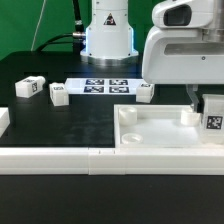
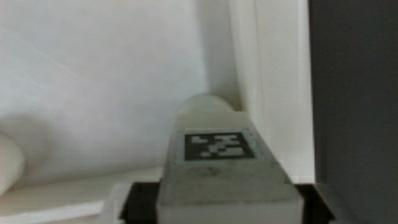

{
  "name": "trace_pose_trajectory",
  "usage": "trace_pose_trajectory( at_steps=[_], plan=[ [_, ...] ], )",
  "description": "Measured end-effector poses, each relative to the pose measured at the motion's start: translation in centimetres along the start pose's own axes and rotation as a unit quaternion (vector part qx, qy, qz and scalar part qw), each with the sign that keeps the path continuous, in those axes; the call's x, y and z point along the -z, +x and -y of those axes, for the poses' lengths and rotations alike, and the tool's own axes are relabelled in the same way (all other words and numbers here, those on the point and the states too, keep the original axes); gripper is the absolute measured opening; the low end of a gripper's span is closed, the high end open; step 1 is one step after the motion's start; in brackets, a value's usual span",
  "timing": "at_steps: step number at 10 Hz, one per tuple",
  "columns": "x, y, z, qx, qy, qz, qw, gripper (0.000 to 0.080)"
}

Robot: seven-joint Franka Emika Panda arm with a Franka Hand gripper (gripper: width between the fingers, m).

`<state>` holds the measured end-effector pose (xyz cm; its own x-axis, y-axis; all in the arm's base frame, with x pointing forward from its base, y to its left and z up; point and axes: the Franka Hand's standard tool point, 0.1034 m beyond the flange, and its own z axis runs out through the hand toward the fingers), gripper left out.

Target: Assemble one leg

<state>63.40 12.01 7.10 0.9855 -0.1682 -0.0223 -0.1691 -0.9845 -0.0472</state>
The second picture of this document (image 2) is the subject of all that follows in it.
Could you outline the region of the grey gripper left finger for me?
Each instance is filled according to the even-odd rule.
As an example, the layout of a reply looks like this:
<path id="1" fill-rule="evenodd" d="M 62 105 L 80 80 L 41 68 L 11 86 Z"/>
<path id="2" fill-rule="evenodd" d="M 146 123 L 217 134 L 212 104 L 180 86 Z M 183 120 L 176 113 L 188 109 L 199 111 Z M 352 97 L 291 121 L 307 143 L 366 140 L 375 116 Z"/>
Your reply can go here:
<path id="1" fill-rule="evenodd" d="M 158 182 L 117 183 L 103 205 L 103 224 L 156 224 Z"/>

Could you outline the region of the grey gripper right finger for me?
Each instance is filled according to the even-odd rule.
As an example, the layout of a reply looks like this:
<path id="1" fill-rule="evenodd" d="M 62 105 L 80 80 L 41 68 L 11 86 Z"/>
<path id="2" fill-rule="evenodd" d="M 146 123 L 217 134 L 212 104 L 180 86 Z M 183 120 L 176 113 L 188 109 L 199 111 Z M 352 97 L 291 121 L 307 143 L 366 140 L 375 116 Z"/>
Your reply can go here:
<path id="1" fill-rule="evenodd" d="M 336 217 L 313 184 L 295 185 L 304 197 L 302 224 L 332 224 Z"/>

